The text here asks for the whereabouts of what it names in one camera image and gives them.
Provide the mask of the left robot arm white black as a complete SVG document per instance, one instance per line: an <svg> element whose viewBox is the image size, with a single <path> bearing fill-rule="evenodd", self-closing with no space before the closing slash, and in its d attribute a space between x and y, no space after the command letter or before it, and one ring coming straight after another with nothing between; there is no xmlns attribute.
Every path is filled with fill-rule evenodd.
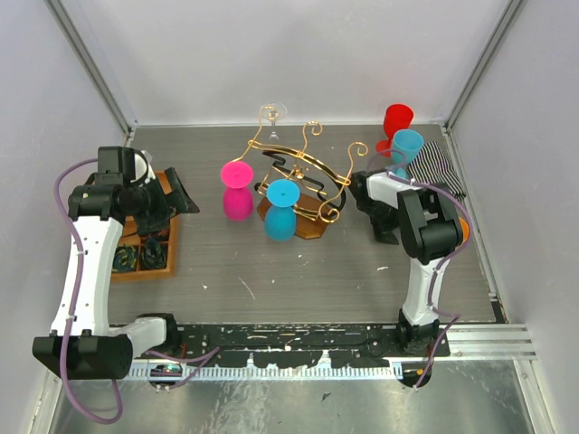
<svg viewBox="0 0 579 434"><path fill-rule="evenodd" d="M109 286L125 221L142 232L162 231L181 213L197 213L176 170L164 172L165 192L147 169L101 167L76 186L60 210L71 232L71 253L61 305L47 336L33 340L32 353L62 381L120 380L132 361L153 351L161 358L178 353L183 342L171 313L148 313L113 329Z"/></svg>

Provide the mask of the red wine glass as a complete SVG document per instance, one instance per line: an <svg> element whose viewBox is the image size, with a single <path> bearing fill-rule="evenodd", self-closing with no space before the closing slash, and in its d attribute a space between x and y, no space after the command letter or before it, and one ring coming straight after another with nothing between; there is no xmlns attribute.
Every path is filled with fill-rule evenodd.
<svg viewBox="0 0 579 434"><path fill-rule="evenodd" d="M407 129L411 125L413 118L413 110L407 105L395 103L389 106L385 111L383 122L385 140L381 140L376 144L376 151L378 153L384 151L384 155L389 157L394 134L401 129Z"/></svg>

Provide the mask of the orange wine glass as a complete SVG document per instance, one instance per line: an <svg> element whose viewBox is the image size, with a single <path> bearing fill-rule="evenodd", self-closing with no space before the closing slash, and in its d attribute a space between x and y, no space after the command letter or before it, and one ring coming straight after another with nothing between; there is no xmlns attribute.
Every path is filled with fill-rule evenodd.
<svg viewBox="0 0 579 434"><path fill-rule="evenodd" d="M462 231L462 242L461 244L465 244L467 240L470 238L470 225L469 223L463 218L459 218L460 227Z"/></svg>

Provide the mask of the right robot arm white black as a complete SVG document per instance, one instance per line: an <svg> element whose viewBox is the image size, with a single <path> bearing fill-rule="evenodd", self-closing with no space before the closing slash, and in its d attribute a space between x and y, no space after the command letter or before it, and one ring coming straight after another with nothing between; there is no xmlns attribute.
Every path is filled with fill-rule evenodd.
<svg viewBox="0 0 579 434"><path fill-rule="evenodd" d="M388 171L359 171L352 174L349 190L356 208L368 215L375 239L401 243L410 258L395 342L402 353L416 356L439 336L443 275L468 240L469 224L460 221L460 204L445 183L424 184Z"/></svg>

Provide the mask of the light blue wine glass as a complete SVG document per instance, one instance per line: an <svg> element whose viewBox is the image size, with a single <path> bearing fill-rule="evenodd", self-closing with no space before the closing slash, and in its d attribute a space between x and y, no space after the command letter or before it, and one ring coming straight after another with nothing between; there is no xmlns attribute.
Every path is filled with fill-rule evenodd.
<svg viewBox="0 0 579 434"><path fill-rule="evenodd" d="M407 179L407 166L418 156L424 139L422 135L412 129L400 129L394 133L391 145L391 158L394 162L394 174Z"/></svg>

